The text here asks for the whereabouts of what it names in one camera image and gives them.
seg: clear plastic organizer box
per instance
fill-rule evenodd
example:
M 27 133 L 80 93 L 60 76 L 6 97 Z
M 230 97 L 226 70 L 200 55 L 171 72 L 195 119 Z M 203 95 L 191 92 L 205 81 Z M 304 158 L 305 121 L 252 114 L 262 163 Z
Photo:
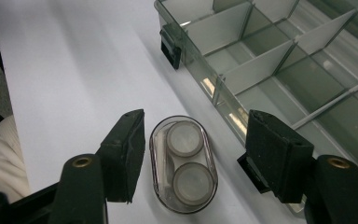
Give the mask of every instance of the clear plastic organizer box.
M 172 60 L 181 51 L 243 145 L 256 109 L 298 131 L 316 154 L 358 164 L 358 37 L 345 29 L 358 10 L 339 2 L 157 0 L 155 7 L 163 48 Z

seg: plastic compartment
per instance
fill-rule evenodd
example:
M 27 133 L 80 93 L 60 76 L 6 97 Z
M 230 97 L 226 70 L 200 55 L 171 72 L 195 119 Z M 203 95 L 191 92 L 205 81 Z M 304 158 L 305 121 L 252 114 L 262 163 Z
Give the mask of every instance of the plastic compartment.
M 243 145 L 247 111 L 263 110 L 303 133 L 317 154 L 358 163 L 358 136 L 350 136 L 358 130 L 346 121 L 358 127 L 358 110 L 344 106 L 358 107 L 358 39 L 344 30 L 358 14 L 328 2 L 158 0 L 156 9 Z
M 155 192 L 169 209 L 199 212 L 217 189 L 217 172 L 208 135 L 195 120 L 176 116 L 163 120 L 150 136 Z

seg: white plastic divider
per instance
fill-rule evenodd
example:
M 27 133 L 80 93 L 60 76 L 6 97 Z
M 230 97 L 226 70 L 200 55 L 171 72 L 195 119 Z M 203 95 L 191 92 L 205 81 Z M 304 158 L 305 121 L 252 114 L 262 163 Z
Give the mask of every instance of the white plastic divider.
M 306 116 L 305 118 L 303 118 L 302 120 L 299 120 L 297 123 L 295 123 L 292 126 L 292 129 L 297 130 L 299 128 L 301 128 L 302 126 L 304 126 L 305 124 L 307 124 L 308 122 L 314 120 L 316 117 L 318 117 L 320 114 L 322 114 L 324 111 L 326 111 L 327 109 L 331 108 L 332 106 L 338 104 L 339 102 L 341 102 L 342 100 L 344 100 L 346 97 L 355 94 L 356 92 L 358 92 L 358 84 L 352 88 L 350 88 L 349 90 L 345 91 L 344 93 L 342 93 L 341 95 L 339 95 L 336 99 L 330 101 L 329 103 L 327 103 L 326 105 L 320 107 L 319 109 L 315 110 L 313 113 L 309 114 L 308 116 Z
M 273 75 L 288 50 L 294 45 L 289 40 L 257 58 L 224 74 L 225 84 L 233 94 L 245 91 Z
M 197 21 L 207 15 L 212 15 L 213 0 L 208 1 L 163 1 L 162 5 L 179 24 Z
M 213 11 L 219 12 L 243 2 L 252 3 L 253 0 L 213 0 Z
M 255 6 L 272 22 L 286 19 L 299 0 L 254 0 Z
M 298 37 L 296 42 L 308 54 L 312 54 L 326 45 L 341 31 L 345 23 L 356 13 L 351 10 L 305 34 Z
M 188 36 L 205 55 L 237 41 L 252 4 L 245 2 L 186 27 Z

